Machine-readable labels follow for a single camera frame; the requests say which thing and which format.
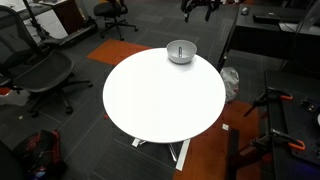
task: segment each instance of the white round table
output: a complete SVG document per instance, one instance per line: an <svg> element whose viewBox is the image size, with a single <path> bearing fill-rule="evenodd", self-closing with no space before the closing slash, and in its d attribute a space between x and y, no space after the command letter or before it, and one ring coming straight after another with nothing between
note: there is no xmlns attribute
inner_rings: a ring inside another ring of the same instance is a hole
<svg viewBox="0 0 320 180"><path fill-rule="evenodd" d="M110 119L127 134L148 142L174 143L208 129L225 104L224 83L198 55L172 63L165 48L136 53L118 64L103 89Z"/></svg>

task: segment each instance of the plastic bag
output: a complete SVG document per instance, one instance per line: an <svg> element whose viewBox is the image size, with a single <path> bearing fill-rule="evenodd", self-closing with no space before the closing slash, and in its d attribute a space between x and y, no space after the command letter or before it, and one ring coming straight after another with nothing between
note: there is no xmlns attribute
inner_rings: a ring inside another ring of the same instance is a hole
<svg viewBox="0 0 320 180"><path fill-rule="evenodd" d="M239 91L239 75L233 67L224 67L220 72L220 76L226 88L226 103L233 101Z"/></svg>

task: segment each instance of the gray carpet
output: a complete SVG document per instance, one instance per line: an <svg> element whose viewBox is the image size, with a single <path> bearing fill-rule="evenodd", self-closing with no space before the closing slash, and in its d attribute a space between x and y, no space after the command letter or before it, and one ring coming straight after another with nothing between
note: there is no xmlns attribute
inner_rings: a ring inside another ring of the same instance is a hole
<svg viewBox="0 0 320 180"><path fill-rule="evenodd" d="M127 0L129 14L124 17L139 27L138 32L121 28L125 41L150 47L165 47L170 41L186 39L198 47L197 54L213 66L225 44L238 6L223 5L205 22L206 9L192 11L184 22L180 0ZM78 0L83 12L92 14L96 1ZM97 20L103 27L103 19ZM148 180L172 179L175 164L166 145L131 146L133 138L121 132L109 119L104 119L103 84L112 66L89 60L86 55L108 38L118 39L115 29L101 39L99 34L84 39L63 51L76 64L74 79L89 78L93 88L76 85L65 89L74 112L65 114L63 103L52 95L43 104L38 118L31 118L27 106L0 106L0 140L10 148L41 129L61 132L61 152L68 164L65 180ZM226 66L234 67L240 76L237 99L249 102L263 90L263 72L278 69L281 61L255 54L231 51ZM176 145L179 151L181 144Z"/></svg>

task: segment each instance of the backpack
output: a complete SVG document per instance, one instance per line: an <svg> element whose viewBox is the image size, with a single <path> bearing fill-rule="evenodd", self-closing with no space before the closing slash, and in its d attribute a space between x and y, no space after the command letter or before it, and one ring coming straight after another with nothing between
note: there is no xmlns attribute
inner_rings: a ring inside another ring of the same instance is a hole
<svg viewBox="0 0 320 180"><path fill-rule="evenodd" d="M61 179L67 166L60 154L60 134L41 130L34 133L14 149L28 180Z"/></svg>

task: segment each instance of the metal bowl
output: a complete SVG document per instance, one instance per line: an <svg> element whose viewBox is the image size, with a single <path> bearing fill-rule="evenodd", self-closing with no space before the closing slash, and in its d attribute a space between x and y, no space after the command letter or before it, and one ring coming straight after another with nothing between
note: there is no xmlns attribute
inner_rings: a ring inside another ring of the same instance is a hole
<svg viewBox="0 0 320 180"><path fill-rule="evenodd" d="M185 40L172 41L167 45L169 59L177 64L189 63L197 52L192 42Z"/></svg>

